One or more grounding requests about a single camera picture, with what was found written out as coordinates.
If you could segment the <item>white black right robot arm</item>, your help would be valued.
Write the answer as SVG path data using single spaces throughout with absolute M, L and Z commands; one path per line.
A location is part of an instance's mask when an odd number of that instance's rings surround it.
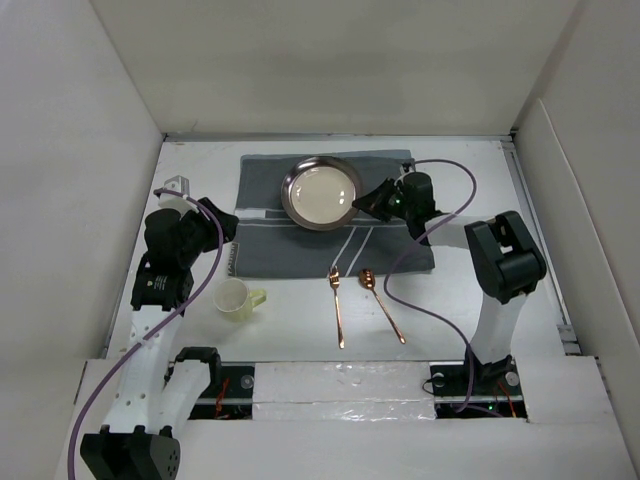
M 486 393 L 507 370 L 520 312 L 547 273 L 521 215 L 513 210 L 489 219 L 447 214 L 436 207 L 431 177 L 422 172 L 387 179 L 352 206 L 383 222 L 403 220 L 411 238 L 424 246 L 468 251 L 483 299 L 462 381 L 471 392 Z

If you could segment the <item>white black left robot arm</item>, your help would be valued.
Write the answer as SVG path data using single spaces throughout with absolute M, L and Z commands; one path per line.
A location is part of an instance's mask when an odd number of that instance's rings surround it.
M 167 189 L 155 192 L 177 205 L 162 205 L 144 220 L 146 250 L 134 279 L 129 345 L 90 394 L 72 428 L 67 475 L 82 458 L 96 479 L 174 479 L 179 433 L 200 396 L 222 387 L 214 347 L 172 344 L 186 308 L 203 292 L 191 268 L 203 253 L 220 254 L 234 239 L 238 219 L 208 198 L 195 200 Z

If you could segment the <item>copper fork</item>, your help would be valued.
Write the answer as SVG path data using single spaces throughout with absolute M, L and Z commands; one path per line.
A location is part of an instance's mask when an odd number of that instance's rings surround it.
M 338 346 L 340 349 L 344 349 L 345 348 L 345 339 L 344 339 L 344 332 L 343 332 L 343 325 L 342 325 L 342 318 L 341 318 L 341 311 L 340 311 L 340 303 L 339 303 L 339 297 L 338 297 L 338 288 L 340 286 L 340 273 L 339 273 L 339 269 L 336 265 L 334 265 L 330 272 L 329 272 L 329 276 L 328 276 L 328 280 L 329 280 L 329 284 L 330 287 L 333 291 L 333 299 L 334 299 L 334 307 L 335 307 L 335 314 L 336 314 L 336 324 L 337 324 L 337 336 L 338 336 Z

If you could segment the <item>brown rimmed cream plate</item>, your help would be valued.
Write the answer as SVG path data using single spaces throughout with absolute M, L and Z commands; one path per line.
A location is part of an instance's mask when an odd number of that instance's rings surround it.
M 362 192 L 361 176 L 349 162 L 333 156 L 311 156 L 296 161 L 285 174 L 280 199 L 294 223 L 326 232 L 355 218 L 357 209 L 352 202 Z

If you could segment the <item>grey striped cloth placemat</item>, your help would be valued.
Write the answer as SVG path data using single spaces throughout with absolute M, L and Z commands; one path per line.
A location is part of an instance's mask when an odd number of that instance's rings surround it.
M 235 215 L 239 218 L 228 274 L 247 279 L 316 279 L 336 265 L 344 277 L 364 268 L 388 273 L 412 243 L 405 223 L 382 223 L 358 214 L 333 231 L 314 232 L 285 213 L 280 189 L 304 155 L 245 155 L 241 158 Z

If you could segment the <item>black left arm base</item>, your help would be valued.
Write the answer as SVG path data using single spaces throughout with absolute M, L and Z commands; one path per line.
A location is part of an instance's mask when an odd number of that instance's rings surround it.
M 220 383 L 201 394 L 189 419 L 250 420 L 254 386 L 254 363 L 224 363 Z

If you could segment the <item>yellow plastic cup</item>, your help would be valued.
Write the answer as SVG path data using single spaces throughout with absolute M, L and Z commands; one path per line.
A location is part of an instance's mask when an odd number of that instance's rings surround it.
M 266 300 L 267 292 L 264 289 L 251 290 L 245 282 L 237 278 L 221 282 L 213 294 L 216 309 L 234 322 L 249 319 L 254 309 Z

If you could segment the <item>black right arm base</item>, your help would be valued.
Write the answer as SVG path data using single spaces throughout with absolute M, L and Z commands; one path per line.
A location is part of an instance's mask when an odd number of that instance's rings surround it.
M 432 395 L 437 419 L 528 417 L 516 365 L 493 378 L 476 375 L 471 394 L 468 371 L 462 362 L 436 362 L 429 365 L 430 377 L 422 389 Z

